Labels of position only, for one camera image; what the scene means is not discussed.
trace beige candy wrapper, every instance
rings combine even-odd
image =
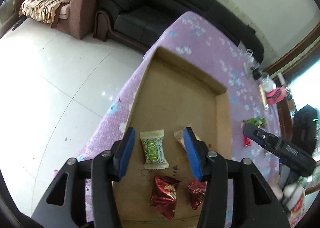
[[[184,148],[184,150],[186,150],[186,147],[184,145],[184,140],[183,140],[183,131],[184,131],[184,129],[185,128],[176,131],[173,135],[176,138],[176,140],[180,143],[180,145]],[[195,134],[195,137],[196,137],[197,140],[201,141],[201,139],[197,136],[197,134]]]
[[[169,167],[163,153],[163,137],[163,129],[140,132],[140,139],[146,158],[146,163],[143,165],[145,169],[164,169]]]

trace blue gripper pad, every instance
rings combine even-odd
[[[115,157],[119,159],[118,178],[119,181],[125,176],[131,157],[132,149],[135,143],[136,134],[132,127],[128,128],[127,132],[119,145]]]
[[[184,129],[183,140],[192,173],[198,181],[201,181],[203,176],[201,171],[201,159],[194,144],[194,142],[197,142],[196,137],[190,127]]]

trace pink package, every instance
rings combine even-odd
[[[285,87],[277,87],[272,92],[266,94],[267,103],[269,105],[273,105],[279,101],[282,101],[287,96],[287,92],[285,91]]]

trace green oval label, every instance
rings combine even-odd
[[[147,143],[147,154],[151,162],[155,162],[159,158],[159,152],[154,141],[148,141]]]

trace floral tablecloth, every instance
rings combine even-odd
[[[266,118],[266,131],[279,135],[280,124],[276,106],[264,110],[257,83],[248,80],[244,74],[243,63],[247,62],[247,57],[242,55],[237,46],[222,32],[191,11],[178,18],[145,54],[143,62],[121,89],[90,141],[80,151],[78,160],[94,158],[102,151],[110,149],[115,141],[122,139],[134,96],[151,55],[158,46],[179,54],[227,86],[232,123],[232,159],[252,159],[266,180],[271,182],[278,173],[277,158],[271,154],[265,155],[263,149],[254,142],[250,147],[244,147],[242,128],[243,120],[260,116]],[[92,220],[89,182],[86,196],[87,219]],[[230,184],[226,226],[231,223],[232,200]]]

